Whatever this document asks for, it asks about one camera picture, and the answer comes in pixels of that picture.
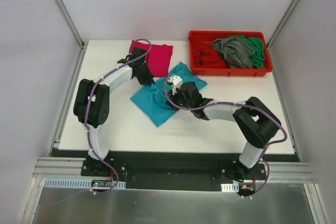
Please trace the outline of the teal t shirt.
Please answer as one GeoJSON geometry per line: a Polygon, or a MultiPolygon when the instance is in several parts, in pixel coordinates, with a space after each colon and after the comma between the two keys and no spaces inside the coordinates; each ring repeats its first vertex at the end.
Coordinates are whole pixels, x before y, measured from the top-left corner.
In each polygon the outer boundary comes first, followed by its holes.
{"type": "MultiPolygon", "coordinates": [[[[177,64],[170,72],[169,76],[177,75],[183,82],[193,81],[198,89],[207,86],[207,82],[192,74],[188,66],[182,62],[177,64]]],[[[144,112],[155,126],[159,127],[170,119],[176,111],[166,104],[167,99],[164,94],[163,85],[166,78],[159,78],[150,86],[143,86],[135,93],[130,100],[144,112]]]]}

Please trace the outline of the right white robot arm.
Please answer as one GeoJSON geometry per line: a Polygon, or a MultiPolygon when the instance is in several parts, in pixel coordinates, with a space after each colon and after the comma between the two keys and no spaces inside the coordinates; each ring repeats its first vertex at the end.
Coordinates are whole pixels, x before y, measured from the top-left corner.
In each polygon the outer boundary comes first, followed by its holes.
{"type": "Polygon", "coordinates": [[[188,110],[200,120],[224,120],[238,125],[246,144],[238,161],[226,169],[226,175],[238,182],[255,173],[267,144],[282,128],[280,120],[257,97],[242,103],[220,102],[202,97],[193,81],[173,85],[165,94],[167,105],[175,111],[188,110]]]}

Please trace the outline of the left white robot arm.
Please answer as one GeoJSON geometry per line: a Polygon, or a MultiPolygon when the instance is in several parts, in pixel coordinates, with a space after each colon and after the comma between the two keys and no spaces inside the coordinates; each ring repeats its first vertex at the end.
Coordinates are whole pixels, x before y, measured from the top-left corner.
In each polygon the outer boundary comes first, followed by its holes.
{"type": "Polygon", "coordinates": [[[120,85],[132,79],[137,79],[142,86],[154,83],[154,75],[148,67],[151,49],[152,46],[147,50],[134,47],[101,77],[95,80],[82,79],[79,82],[73,113],[85,130],[89,160],[95,161],[92,169],[99,176],[106,176],[113,170],[106,160],[109,148],[103,133],[110,113],[110,95],[120,85]]]}

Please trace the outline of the folded magenta t shirt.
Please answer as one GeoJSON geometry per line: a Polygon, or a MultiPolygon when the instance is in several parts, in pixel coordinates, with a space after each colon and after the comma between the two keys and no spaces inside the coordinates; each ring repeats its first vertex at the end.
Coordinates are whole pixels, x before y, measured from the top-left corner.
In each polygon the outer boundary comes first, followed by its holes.
{"type": "MultiPolygon", "coordinates": [[[[133,60],[148,51],[150,45],[142,42],[131,43],[129,60],[133,60]]],[[[169,71],[171,56],[173,53],[173,46],[166,44],[152,45],[149,54],[145,55],[141,59],[130,64],[132,68],[132,75],[136,74],[144,75],[150,72],[153,77],[166,77],[169,71]]]]}

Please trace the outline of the dark red t shirt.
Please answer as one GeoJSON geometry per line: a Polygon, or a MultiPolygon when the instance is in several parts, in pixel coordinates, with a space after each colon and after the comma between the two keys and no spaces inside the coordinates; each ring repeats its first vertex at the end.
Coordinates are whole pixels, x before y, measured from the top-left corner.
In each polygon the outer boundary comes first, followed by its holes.
{"type": "Polygon", "coordinates": [[[200,37],[190,36],[193,64],[197,68],[224,68],[225,61],[221,55],[212,48],[211,44],[204,42],[200,37]]]}

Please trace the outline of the red plastic bin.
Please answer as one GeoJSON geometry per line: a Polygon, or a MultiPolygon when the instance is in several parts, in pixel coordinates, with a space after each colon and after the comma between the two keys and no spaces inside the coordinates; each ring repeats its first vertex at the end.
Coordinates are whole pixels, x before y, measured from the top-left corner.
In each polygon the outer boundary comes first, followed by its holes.
{"type": "Polygon", "coordinates": [[[194,75],[197,76],[240,76],[240,77],[263,77],[267,73],[273,71],[273,66],[269,53],[267,51],[266,41],[264,35],[260,31],[206,31],[206,30],[191,30],[189,32],[190,36],[200,37],[204,42],[212,44],[215,39],[225,38],[227,36],[244,36],[249,37],[258,37],[261,38],[264,43],[265,48],[265,69],[239,69],[239,68],[230,68],[225,62],[226,66],[224,68],[197,68],[193,64],[192,57],[192,47],[190,43],[190,69],[194,75]]]}

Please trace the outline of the grey t shirt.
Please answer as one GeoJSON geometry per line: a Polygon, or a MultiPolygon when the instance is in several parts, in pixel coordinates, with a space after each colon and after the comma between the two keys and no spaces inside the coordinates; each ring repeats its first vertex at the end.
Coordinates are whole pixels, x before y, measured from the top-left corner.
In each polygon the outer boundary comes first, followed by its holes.
{"type": "Polygon", "coordinates": [[[254,67],[250,57],[255,51],[238,36],[215,39],[211,47],[221,55],[230,68],[252,69],[254,67]]]}

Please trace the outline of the green t shirt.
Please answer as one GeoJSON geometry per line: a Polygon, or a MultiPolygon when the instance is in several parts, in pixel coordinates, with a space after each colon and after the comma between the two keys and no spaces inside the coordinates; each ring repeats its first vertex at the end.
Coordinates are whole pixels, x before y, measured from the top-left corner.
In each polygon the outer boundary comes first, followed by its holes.
{"type": "Polygon", "coordinates": [[[255,69],[265,69],[264,61],[265,57],[265,48],[264,43],[261,38],[258,37],[242,37],[242,40],[254,51],[250,60],[255,69]]]}

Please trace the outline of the left aluminium frame post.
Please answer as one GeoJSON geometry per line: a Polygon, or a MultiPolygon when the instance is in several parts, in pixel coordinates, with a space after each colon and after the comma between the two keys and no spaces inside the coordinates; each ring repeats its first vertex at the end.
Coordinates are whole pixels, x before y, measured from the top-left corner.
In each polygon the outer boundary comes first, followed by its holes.
{"type": "Polygon", "coordinates": [[[72,34],[73,38],[75,39],[76,43],[78,44],[78,46],[82,49],[86,46],[86,42],[81,38],[79,31],[74,23],[74,21],[72,20],[63,0],[54,0],[57,9],[59,11],[59,13],[61,14],[65,24],[67,25],[70,33],[72,34]]]}

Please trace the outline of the aluminium frame post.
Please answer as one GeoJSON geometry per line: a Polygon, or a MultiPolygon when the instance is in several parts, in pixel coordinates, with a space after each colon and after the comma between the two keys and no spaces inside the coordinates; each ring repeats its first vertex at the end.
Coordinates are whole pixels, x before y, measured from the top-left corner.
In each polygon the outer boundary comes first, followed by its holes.
{"type": "Polygon", "coordinates": [[[59,11],[59,13],[61,14],[65,24],[67,25],[70,33],[72,34],[73,38],[75,39],[76,43],[78,44],[78,46],[82,49],[86,46],[86,42],[81,38],[79,31],[74,23],[74,21],[72,20],[63,0],[54,0],[57,9],[59,11]]]}
{"type": "Polygon", "coordinates": [[[286,23],[290,19],[292,13],[298,6],[301,0],[291,0],[289,6],[287,7],[286,11],[284,12],[282,18],[280,19],[280,22],[278,23],[276,29],[272,33],[270,39],[267,42],[267,49],[270,50],[273,44],[275,43],[277,37],[280,35],[281,31],[285,27],[286,23]]]}

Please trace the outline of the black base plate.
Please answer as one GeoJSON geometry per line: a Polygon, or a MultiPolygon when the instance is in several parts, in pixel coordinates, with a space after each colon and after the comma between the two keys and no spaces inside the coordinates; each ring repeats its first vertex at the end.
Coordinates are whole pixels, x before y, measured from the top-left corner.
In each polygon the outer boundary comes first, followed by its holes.
{"type": "Polygon", "coordinates": [[[104,163],[86,157],[81,175],[108,177],[114,168],[114,178],[125,182],[127,189],[187,191],[220,191],[233,178],[248,184],[266,179],[263,164],[251,171],[237,164],[238,154],[110,151],[104,163]]]}

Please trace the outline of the right aluminium frame post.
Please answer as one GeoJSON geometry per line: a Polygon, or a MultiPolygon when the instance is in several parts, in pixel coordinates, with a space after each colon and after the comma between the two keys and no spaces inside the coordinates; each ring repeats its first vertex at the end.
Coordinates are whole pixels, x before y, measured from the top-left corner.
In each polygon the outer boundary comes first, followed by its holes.
{"type": "Polygon", "coordinates": [[[270,50],[273,44],[275,43],[277,37],[280,35],[281,31],[285,27],[286,23],[290,19],[292,13],[298,6],[301,0],[291,0],[289,6],[287,7],[286,11],[284,12],[282,18],[280,19],[280,22],[278,23],[276,29],[272,33],[270,39],[267,42],[267,49],[270,50]]]}

